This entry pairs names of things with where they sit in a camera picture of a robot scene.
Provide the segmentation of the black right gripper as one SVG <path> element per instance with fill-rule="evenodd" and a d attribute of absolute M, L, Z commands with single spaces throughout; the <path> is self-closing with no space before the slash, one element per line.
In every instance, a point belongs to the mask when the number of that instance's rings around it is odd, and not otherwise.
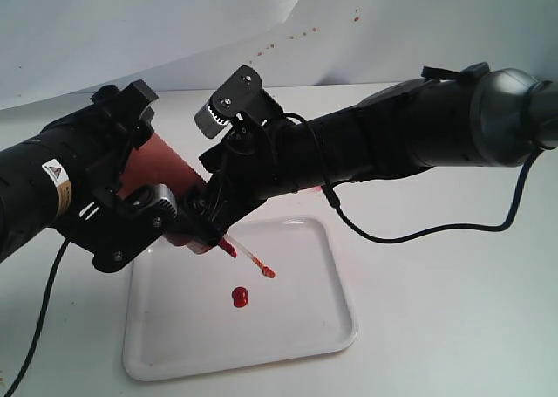
<path fill-rule="evenodd" d="M 286 113 L 266 113 L 258 121 L 243 111 L 231 120 L 221 141 L 201 155 L 215 164 L 204 189 L 191 188 L 179 205 L 179 232 L 204 245 L 216 245 L 228 229 L 268 199 L 304 189 L 295 175 L 300 161 L 289 158 L 286 141 L 303 123 Z"/>

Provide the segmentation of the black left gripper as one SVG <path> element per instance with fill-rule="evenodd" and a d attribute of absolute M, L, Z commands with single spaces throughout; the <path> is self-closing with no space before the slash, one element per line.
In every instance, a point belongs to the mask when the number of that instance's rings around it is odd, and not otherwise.
<path fill-rule="evenodd" d="M 132 150 L 154 134 L 152 104 L 157 98 L 143 80 L 124 89 L 103 86 L 92 95 L 89 106 L 68 119 L 80 138 L 84 203 L 92 206 L 91 214 L 78 220 L 71 239 L 93 254 L 93 267 L 103 273 L 123 269 L 166 227 L 159 218 L 134 216 L 118 195 Z"/>

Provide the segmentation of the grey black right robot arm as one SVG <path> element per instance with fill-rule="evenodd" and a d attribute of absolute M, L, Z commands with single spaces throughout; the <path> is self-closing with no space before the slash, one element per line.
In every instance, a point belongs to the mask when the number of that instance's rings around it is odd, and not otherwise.
<path fill-rule="evenodd" d="M 536 158 L 557 146 L 557 85 L 487 63 L 419 79 L 313 120 L 283 111 L 256 70 L 239 67 L 195 115 L 217 144 L 200 157 L 204 189 L 180 202 L 176 229 L 215 246 L 269 198 L 320 187 L 330 206 L 343 183 L 397 180 L 435 167 L 517 167 L 507 217 L 519 208 Z"/>

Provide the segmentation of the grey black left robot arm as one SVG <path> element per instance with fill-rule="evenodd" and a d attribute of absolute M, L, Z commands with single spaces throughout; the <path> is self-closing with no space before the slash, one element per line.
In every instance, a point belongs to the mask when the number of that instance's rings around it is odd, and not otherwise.
<path fill-rule="evenodd" d="M 107 85 L 91 104 L 1 153 L 1 258 L 47 228 L 113 273 L 162 236 L 177 216 L 164 184 L 119 197 L 131 152 L 154 134 L 155 92 L 143 80 Z"/>

